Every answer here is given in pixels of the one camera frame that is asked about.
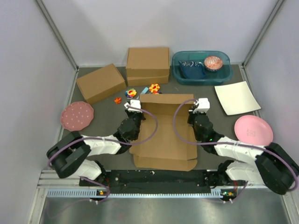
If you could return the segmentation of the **brown cardboard box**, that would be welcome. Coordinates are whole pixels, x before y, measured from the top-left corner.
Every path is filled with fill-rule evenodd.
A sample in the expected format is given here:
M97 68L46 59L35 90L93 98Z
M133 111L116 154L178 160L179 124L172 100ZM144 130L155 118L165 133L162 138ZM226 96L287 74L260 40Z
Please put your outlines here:
M129 152L137 168L190 171L197 165L197 146L193 128L189 126L188 110L192 94L144 94L140 96L142 109L150 112L142 121L138 142ZM184 101L190 102L177 108Z

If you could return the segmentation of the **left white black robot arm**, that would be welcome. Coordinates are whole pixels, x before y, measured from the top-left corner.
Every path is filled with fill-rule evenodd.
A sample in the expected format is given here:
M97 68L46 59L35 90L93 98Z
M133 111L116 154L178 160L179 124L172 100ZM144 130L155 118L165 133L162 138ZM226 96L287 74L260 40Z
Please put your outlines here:
M50 148L46 156L59 178L71 175L84 177L96 185L101 185L107 179L103 165L98 161L90 161L89 156L111 154L118 155L131 148L131 142L138 139L141 121L145 120L142 111L126 110L124 119L117 131L107 137L90 137L73 131Z

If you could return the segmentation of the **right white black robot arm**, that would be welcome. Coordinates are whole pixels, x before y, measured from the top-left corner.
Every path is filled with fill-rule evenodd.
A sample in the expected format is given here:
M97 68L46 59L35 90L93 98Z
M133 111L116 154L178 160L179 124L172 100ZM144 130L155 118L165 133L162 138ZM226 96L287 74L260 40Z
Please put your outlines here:
M243 180L265 185L284 195L299 185L299 166L277 143L255 146L217 133L204 112L189 110L188 124L193 128L197 144L210 154L228 157L218 167L218 179L228 185Z

